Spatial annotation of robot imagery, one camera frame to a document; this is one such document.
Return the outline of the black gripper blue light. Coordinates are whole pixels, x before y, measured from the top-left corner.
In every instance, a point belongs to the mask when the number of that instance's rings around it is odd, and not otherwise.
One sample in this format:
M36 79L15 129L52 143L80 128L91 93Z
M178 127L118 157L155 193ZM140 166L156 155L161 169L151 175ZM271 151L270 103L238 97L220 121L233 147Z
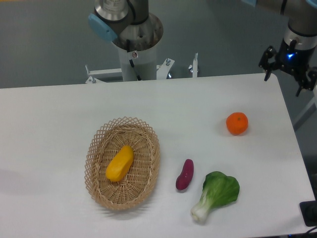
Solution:
M288 74L295 74L295 80L299 85L296 97L302 90L313 91L317 85L317 69L311 68L309 62L315 49L289 50L289 45L283 40L278 53L273 46L269 46L263 53L259 67L265 72L264 81L268 81L272 71L280 69Z

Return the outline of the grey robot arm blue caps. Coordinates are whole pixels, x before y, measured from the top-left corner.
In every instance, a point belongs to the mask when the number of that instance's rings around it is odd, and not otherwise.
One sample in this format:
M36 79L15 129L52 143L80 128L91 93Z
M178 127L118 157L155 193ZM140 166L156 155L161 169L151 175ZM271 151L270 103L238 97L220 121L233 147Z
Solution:
M317 69L309 65L317 47L317 2L315 0L247 0L288 17L288 26L279 50L269 46L259 67L268 80L274 70L294 77L299 88L312 91L317 84ZM88 16L90 28L104 41L112 42L121 54L124 81L157 79L156 57L151 50L163 36L161 21L149 12L147 0L97 0Z

